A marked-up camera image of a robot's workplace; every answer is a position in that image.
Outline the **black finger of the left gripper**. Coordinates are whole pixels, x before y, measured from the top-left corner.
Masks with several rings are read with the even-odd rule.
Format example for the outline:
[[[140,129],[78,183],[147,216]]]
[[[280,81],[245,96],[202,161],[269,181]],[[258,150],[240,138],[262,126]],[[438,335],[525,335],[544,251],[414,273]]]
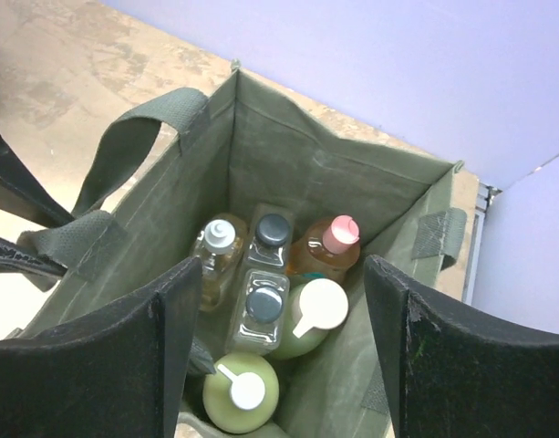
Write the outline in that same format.
[[[1,134],[0,210],[46,228],[63,226],[74,220],[25,167]]]

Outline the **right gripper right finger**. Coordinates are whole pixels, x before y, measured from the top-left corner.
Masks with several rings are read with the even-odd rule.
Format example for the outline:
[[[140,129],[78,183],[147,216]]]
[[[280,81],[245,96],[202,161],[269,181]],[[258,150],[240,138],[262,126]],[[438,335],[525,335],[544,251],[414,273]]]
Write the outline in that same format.
[[[384,258],[364,288],[398,437],[559,437],[559,334],[496,318]]]

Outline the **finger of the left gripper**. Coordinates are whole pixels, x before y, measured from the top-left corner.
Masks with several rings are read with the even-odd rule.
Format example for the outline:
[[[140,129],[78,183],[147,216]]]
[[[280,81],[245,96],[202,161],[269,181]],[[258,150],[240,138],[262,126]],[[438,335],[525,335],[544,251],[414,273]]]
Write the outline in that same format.
[[[0,274],[19,273],[38,276],[63,276],[67,269],[43,256],[0,237]]]

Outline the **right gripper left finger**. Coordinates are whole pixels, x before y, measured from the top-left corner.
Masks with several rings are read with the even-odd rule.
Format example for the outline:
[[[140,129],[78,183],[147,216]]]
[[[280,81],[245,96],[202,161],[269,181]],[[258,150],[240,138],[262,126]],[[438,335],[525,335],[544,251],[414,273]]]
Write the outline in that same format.
[[[0,341],[0,437],[172,437],[200,304],[187,259],[106,306]]]

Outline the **green pump bottle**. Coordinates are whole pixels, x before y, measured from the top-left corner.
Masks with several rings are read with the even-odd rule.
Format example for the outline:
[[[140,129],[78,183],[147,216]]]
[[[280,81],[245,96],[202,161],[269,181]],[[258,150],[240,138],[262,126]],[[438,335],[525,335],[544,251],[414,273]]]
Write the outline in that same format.
[[[244,434],[271,419],[279,401],[279,380],[264,357],[234,352],[217,360],[214,369],[205,378],[202,403],[215,426]]]

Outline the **clear bottle yellow label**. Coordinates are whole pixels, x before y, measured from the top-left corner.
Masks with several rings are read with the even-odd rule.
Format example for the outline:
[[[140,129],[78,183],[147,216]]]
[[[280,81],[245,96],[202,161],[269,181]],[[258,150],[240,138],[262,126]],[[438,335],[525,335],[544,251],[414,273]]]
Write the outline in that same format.
[[[264,356],[278,348],[290,281],[284,274],[249,269],[238,290],[225,352]]]

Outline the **green bottle beige cap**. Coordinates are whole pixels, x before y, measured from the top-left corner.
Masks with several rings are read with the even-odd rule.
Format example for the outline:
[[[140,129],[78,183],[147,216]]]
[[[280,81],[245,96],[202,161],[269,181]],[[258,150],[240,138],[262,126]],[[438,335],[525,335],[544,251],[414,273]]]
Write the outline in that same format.
[[[280,344],[268,356],[289,360],[312,351],[345,321],[348,310],[346,291],[331,279],[316,278],[294,287],[289,292]]]

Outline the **green canvas bag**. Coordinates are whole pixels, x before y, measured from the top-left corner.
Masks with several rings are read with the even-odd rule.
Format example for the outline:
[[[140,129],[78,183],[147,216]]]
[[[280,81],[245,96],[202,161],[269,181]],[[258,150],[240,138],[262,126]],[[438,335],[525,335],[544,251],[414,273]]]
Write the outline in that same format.
[[[466,213],[450,204],[459,163],[341,138],[239,68],[210,97],[175,89],[103,134],[71,223],[20,240],[67,274],[23,330],[45,329],[148,283],[189,252],[200,226],[285,208],[302,236],[340,214],[379,255],[426,285],[456,263]]]

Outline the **amber bottle white cap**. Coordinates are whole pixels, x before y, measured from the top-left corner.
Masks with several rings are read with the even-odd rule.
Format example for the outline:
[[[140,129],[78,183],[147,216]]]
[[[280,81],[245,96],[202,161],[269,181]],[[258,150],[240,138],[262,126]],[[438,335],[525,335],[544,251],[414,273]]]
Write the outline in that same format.
[[[246,222],[228,213],[215,215],[198,233],[191,256],[202,262],[201,311],[213,311],[223,302],[243,256],[247,235]]]

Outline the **orange bottle pink cap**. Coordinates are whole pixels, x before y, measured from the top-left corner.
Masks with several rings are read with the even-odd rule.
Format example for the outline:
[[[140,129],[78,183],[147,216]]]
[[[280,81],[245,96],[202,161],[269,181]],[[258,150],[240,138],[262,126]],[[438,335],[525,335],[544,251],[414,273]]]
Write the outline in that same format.
[[[359,256],[359,226],[350,215],[343,214],[311,225],[292,244],[287,274],[321,274],[342,285]]]

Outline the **clear bottle dark label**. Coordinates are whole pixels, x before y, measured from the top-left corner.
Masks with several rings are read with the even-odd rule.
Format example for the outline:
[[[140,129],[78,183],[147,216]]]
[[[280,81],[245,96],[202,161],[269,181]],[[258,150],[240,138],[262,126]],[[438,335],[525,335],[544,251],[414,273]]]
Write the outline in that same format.
[[[293,241],[294,215],[284,207],[259,203],[254,209],[241,271],[259,269],[284,274]]]

